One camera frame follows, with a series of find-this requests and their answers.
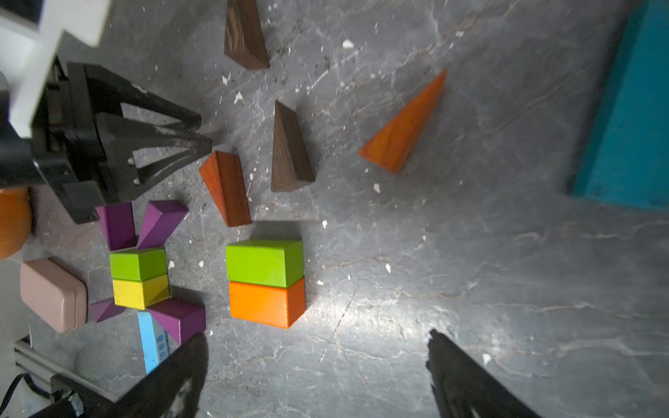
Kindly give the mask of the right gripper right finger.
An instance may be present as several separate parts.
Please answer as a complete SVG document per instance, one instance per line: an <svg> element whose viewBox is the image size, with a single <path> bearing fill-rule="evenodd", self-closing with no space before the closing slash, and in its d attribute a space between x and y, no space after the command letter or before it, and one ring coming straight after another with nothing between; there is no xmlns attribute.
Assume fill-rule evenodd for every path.
<svg viewBox="0 0 669 418"><path fill-rule="evenodd" d="M470 358L454 341L430 330L426 368L442 417L536 417L538 414Z"/></svg>

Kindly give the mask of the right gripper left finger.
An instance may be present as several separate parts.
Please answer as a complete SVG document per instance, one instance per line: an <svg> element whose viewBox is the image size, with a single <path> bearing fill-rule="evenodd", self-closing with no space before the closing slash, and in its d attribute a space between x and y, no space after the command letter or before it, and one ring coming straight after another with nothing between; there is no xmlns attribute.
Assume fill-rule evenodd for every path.
<svg viewBox="0 0 669 418"><path fill-rule="evenodd" d="M207 337L198 333L115 402L104 416L195 417L207 367Z"/></svg>

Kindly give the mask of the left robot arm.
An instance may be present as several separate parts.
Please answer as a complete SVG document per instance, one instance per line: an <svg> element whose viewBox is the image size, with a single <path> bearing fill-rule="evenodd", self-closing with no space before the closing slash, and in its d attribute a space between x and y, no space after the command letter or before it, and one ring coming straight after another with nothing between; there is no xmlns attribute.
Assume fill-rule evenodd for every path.
<svg viewBox="0 0 669 418"><path fill-rule="evenodd" d="M64 34L98 45L107 1L1 4L1 186L47 185L95 221L211 153L198 113L97 64L61 64Z"/></svg>

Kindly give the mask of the orange block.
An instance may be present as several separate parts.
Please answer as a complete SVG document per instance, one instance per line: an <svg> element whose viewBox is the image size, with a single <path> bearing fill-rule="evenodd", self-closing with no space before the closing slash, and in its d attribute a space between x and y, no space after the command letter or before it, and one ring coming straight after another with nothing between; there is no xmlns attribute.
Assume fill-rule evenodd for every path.
<svg viewBox="0 0 669 418"><path fill-rule="evenodd" d="M306 311L305 280L291 287L268 287L231 281L231 316L248 322L290 328Z"/></svg>

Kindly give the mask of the green block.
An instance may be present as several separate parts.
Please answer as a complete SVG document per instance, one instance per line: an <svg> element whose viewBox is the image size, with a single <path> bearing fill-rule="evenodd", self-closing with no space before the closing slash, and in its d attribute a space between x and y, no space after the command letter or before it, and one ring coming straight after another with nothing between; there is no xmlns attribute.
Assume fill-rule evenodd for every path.
<svg viewBox="0 0 669 418"><path fill-rule="evenodd" d="M304 277L301 240L243 240L226 246L228 280L289 288Z"/></svg>
<svg viewBox="0 0 669 418"><path fill-rule="evenodd" d="M167 273L166 251L160 247L118 251L111 253L109 260L115 280L143 282Z"/></svg>

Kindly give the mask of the purple wedge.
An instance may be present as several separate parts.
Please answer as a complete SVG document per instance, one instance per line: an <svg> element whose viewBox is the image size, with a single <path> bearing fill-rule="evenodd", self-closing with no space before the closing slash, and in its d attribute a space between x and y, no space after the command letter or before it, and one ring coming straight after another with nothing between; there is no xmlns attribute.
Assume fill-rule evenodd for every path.
<svg viewBox="0 0 669 418"><path fill-rule="evenodd" d="M110 251L134 247L137 243L132 203L96 207L102 233Z"/></svg>
<svg viewBox="0 0 669 418"><path fill-rule="evenodd" d="M163 247L168 238L188 214L177 200L153 200L146 207L137 249Z"/></svg>
<svg viewBox="0 0 669 418"><path fill-rule="evenodd" d="M111 297L92 303L88 307L88 320L89 322L103 322L124 313L125 310L126 307L117 305L114 298Z"/></svg>
<svg viewBox="0 0 669 418"><path fill-rule="evenodd" d="M148 312L178 344L206 330L205 308L188 301L166 299L150 306Z"/></svg>

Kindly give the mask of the light blue long block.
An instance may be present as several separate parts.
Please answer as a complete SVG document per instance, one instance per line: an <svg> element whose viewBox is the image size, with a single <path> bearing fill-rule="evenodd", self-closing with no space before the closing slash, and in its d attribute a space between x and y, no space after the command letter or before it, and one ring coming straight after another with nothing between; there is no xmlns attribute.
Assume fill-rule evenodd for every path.
<svg viewBox="0 0 669 418"><path fill-rule="evenodd" d="M168 334L146 311L139 311L138 321L146 373L150 374L170 355Z"/></svg>

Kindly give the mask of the orange red wedge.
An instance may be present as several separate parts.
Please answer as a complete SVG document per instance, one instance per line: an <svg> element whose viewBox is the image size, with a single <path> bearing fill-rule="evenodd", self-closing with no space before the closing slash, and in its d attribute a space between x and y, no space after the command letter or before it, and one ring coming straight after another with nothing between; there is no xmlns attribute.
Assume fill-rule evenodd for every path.
<svg viewBox="0 0 669 418"><path fill-rule="evenodd" d="M207 190L228 227L252 223L240 157L213 151L200 167Z"/></svg>

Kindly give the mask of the small orange wedge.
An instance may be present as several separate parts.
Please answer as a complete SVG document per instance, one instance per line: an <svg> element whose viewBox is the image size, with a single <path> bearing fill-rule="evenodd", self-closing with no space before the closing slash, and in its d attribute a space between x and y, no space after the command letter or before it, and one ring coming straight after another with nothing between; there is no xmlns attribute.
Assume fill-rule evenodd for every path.
<svg viewBox="0 0 669 418"><path fill-rule="evenodd" d="M443 95L447 75L447 70L442 71L360 149L359 155L390 173L402 172Z"/></svg>

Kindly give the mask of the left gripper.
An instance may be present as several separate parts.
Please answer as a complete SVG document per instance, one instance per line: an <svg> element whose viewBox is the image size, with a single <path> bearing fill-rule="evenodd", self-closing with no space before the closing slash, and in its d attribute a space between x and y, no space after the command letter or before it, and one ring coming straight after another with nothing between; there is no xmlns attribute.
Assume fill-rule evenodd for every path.
<svg viewBox="0 0 669 418"><path fill-rule="evenodd" d="M45 87L32 122L33 164L78 225L97 209L132 201L208 156L195 111L148 92L97 64L71 63ZM129 104L170 118L173 127L122 118Z"/></svg>

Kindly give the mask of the yellow block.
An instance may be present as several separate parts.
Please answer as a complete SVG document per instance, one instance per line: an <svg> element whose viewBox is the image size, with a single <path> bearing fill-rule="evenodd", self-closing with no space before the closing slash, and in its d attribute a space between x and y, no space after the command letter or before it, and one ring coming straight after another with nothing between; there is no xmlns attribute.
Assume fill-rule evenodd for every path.
<svg viewBox="0 0 669 418"><path fill-rule="evenodd" d="M146 310L170 298L167 274L145 281L113 280L113 298L117 306Z"/></svg>

